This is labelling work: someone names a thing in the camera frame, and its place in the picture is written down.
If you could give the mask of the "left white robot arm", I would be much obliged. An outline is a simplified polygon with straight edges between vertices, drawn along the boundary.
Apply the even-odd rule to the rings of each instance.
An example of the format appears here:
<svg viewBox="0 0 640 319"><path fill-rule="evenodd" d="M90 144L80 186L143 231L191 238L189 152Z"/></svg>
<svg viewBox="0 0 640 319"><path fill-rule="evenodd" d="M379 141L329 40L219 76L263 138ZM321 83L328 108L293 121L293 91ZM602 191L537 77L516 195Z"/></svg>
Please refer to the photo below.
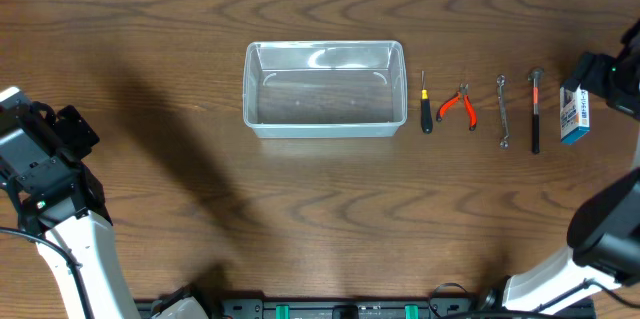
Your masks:
<svg viewBox="0 0 640 319"><path fill-rule="evenodd" d="M82 161L98 141L75 107L2 91L1 188L17 213L14 235L35 243L69 317L137 318L103 187Z"/></svg>

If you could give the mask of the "white blue small box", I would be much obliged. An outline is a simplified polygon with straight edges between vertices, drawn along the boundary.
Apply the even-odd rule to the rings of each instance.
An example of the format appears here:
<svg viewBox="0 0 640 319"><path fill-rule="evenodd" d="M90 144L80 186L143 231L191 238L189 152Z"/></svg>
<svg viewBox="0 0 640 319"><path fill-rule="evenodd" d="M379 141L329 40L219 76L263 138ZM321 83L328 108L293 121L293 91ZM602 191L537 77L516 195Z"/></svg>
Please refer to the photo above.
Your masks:
<svg viewBox="0 0 640 319"><path fill-rule="evenodd" d="M560 89L561 142L571 145L590 131L589 93L578 87Z"/></svg>

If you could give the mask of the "silver double ended wrench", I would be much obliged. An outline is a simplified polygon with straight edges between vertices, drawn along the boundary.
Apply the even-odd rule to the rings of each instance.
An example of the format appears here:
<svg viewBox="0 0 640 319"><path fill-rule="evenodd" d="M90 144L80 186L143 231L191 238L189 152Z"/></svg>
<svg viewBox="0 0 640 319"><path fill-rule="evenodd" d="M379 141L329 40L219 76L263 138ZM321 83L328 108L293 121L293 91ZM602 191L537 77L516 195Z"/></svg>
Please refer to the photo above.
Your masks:
<svg viewBox="0 0 640 319"><path fill-rule="evenodd" d="M503 74L500 74L496 78L497 83L497 96L498 96L498 105L500 111L500 119L501 125L503 129L503 136L500 140L500 147L502 149L507 149L509 147L509 127L508 127L508 117L505 106L505 98L504 98L504 86L506 84L506 77Z"/></svg>

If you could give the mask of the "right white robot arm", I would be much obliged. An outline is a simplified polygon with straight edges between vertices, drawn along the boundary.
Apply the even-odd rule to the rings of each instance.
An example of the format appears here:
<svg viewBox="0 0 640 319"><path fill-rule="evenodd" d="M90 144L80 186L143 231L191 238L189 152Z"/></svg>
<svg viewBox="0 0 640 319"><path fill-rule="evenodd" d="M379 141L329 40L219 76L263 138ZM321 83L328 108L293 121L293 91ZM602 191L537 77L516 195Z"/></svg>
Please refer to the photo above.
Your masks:
<svg viewBox="0 0 640 319"><path fill-rule="evenodd" d="M561 141L572 144L590 127L589 97L633 119L639 117L639 28L622 37L617 56L583 53L559 90ZM533 269L488 291L481 310L524 317L562 311L584 317L580 301L639 281L639 171L614 182L575 213L567 243Z"/></svg>

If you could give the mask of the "black orange hammer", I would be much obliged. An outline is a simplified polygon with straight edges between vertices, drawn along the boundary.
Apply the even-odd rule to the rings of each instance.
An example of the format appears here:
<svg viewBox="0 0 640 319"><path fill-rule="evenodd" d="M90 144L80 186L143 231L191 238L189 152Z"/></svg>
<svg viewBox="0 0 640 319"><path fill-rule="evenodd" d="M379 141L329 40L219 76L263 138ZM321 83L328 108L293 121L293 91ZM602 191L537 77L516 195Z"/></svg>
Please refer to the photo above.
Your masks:
<svg viewBox="0 0 640 319"><path fill-rule="evenodd" d="M532 153L540 153L540 116L539 116L539 88L540 80L544 76L542 68L535 68L529 74L528 80L532 83Z"/></svg>

